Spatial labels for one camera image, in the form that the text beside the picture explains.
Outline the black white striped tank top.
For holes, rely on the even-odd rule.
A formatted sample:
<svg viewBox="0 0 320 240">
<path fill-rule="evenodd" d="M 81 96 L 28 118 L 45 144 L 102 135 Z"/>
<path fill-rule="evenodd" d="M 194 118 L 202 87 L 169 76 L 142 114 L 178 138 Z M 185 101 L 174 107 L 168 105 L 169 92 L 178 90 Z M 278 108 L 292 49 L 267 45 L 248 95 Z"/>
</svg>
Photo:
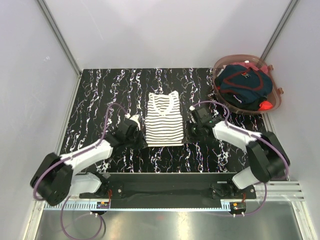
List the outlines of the black white striped tank top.
<svg viewBox="0 0 320 240">
<path fill-rule="evenodd" d="M 179 93 L 149 93 L 145 117 L 145 140 L 149 148 L 183 145 L 184 122 Z"/>
</svg>

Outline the navy tank top red trim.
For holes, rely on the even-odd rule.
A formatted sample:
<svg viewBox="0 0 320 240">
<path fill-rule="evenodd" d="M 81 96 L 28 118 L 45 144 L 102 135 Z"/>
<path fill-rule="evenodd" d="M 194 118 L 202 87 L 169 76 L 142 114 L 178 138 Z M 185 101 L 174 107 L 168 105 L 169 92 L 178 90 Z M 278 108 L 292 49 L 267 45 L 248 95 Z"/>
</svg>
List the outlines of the navy tank top red trim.
<svg viewBox="0 0 320 240">
<path fill-rule="evenodd" d="M 227 65 L 215 78 L 214 83 L 221 95 L 235 96 L 241 104 L 266 98 L 273 89 L 273 82 L 266 73 L 239 64 Z"/>
</svg>

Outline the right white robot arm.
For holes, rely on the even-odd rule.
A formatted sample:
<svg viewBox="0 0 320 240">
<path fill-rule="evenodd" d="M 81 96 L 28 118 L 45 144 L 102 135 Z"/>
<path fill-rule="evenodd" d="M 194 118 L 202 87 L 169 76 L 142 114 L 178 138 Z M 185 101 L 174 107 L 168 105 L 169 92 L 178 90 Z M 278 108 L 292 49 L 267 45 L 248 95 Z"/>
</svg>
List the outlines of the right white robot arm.
<svg viewBox="0 0 320 240">
<path fill-rule="evenodd" d="M 228 195 L 239 198 L 245 188 L 256 183 L 268 183 L 273 179 L 286 179 L 290 160 L 277 136 L 270 131 L 253 132 L 237 127 L 220 117 L 213 117 L 206 108 L 189 108 L 187 139 L 200 142 L 212 138 L 227 142 L 247 154 L 248 167 L 231 178 Z"/>
</svg>

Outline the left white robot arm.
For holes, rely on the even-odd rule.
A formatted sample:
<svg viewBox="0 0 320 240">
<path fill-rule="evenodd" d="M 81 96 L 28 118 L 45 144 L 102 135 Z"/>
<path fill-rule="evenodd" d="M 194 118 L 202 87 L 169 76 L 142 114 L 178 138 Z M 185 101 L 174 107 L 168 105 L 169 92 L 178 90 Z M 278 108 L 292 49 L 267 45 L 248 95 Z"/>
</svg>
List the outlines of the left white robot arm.
<svg viewBox="0 0 320 240">
<path fill-rule="evenodd" d="M 98 172 L 82 171 L 87 167 L 107 160 L 125 149 L 141 149 L 145 145 L 141 131 L 141 116 L 125 118 L 103 139 L 68 154 L 54 152 L 45 156 L 30 181 L 34 196 L 50 206 L 60 204 L 69 196 L 106 198 L 110 192 L 108 178 Z"/>
</svg>

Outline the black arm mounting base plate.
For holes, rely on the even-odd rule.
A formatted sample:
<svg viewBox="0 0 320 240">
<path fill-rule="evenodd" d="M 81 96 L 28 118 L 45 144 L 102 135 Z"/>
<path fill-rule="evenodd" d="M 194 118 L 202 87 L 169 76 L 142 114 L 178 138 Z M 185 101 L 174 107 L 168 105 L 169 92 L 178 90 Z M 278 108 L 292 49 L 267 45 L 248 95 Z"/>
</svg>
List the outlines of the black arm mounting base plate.
<svg viewBox="0 0 320 240">
<path fill-rule="evenodd" d="M 81 199 L 110 199 L 112 209 L 213 209 L 221 200 L 256 198 L 252 184 L 240 189 L 232 173 L 82 173 L 54 181 L 47 198 L 56 206 L 68 196 Z"/>
</svg>

